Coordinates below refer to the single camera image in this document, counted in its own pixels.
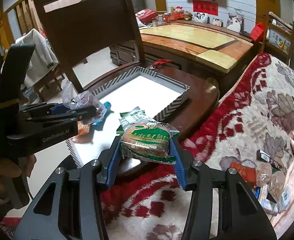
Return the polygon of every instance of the blue gripper pad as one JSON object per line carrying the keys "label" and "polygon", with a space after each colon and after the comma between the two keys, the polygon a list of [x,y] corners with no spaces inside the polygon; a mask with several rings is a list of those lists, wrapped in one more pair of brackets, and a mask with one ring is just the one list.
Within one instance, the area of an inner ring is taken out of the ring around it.
{"label": "blue gripper pad", "polygon": [[108,166],[108,177],[106,181],[106,186],[108,189],[110,189],[110,187],[114,185],[114,180],[116,179],[120,158],[121,158],[121,152],[120,152],[120,140],[119,140],[116,150],[114,151],[114,155],[112,156],[110,164]]}
{"label": "blue gripper pad", "polygon": [[70,110],[70,108],[64,106],[64,104],[56,104],[51,108],[51,114],[64,114],[68,110]]}
{"label": "blue gripper pad", "polygon": [[178,180],[178,184],[183,188],[183,190],[185,190],[187,187],[185,168],[183,166],[183,162],[180,159],[174,140],[172,138],[170,138],[169,147],[170,156],[176,157],[176,164],[174,166],[174,169]]}

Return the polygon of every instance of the red banner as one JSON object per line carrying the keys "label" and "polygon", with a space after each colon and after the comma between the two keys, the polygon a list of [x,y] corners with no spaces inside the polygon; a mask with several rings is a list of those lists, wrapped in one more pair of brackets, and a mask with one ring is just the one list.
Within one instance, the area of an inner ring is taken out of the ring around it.
{"label": "red banner", "polygon": [[192,0],[194,12],[208,13],[218,16],[218,3],[202,0]]}

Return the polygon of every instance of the white cloth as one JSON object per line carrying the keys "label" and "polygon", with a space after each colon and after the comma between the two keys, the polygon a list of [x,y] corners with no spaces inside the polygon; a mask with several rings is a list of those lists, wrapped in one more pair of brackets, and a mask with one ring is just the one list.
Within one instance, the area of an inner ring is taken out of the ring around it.
{"label": "white cloth", "polygon": [[35,29],[16,40],[16,43],[35,44],[29,68],[27,70],[25,85],[31,87],[41,80],[50,70],[58,65],[58,59],[46,39]]}

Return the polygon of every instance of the floor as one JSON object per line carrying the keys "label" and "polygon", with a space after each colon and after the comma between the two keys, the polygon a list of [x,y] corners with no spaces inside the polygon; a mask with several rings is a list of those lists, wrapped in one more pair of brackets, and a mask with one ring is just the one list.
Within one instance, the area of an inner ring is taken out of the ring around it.
{"label": "floor", "polygon": [[[102,49],[99,52],[87,57],[88,63],[80,63],[74,67],[74,72],[76,73],[82,86],[87,85],[95,78],[98,78],[102,74],[117,67],[112,63],[109,53],[109,48]],[[67,78],[62,80],[61,77],[58,77],[58,80],[60,81],[62,88],[68,81]],[[62,92],[59,91],[59,88],[54,84],[49,84],[49,89],[43,88],[41,92],[48,103],[62,103]],[[37,194],[51,173],[68,155],[69,151],[64,141],[36,153],[37,163],[31,177],[28,179],[30,192],[33,196]],[[26,209],[27,207],[21,208],[20,210],[11,210],[7,216],[22,217]]]}

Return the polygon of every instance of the silver bolt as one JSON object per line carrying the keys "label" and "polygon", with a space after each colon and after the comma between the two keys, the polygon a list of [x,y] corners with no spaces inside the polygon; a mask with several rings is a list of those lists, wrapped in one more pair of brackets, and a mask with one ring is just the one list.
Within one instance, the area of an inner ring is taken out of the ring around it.
{"label": "silver bolt", "polygon": [[65,171],[65,168],[64,167],[59,167],[59,168],[57,168],[56,170],[55,170],[55,172],[57,173],[57,174],[61,174],[61,173],[63,173]]}
{"label": "silver bolt", "polygon": [[92,160],[91,162],[90,162],[90,165],[91,166],[98,166],[100,164],[100,161],[98,161],[98,160]]}
{"label": "silver bolt", "polygon": [[192,164],[194,164],[195,166],[199,167],[202,165],[201,161],[193,161]]}
{"label": "silver bolt", "polygon": [[228,171],[229,171],[230,174],[236,174],[237,173],[235,168],[229,168]]}

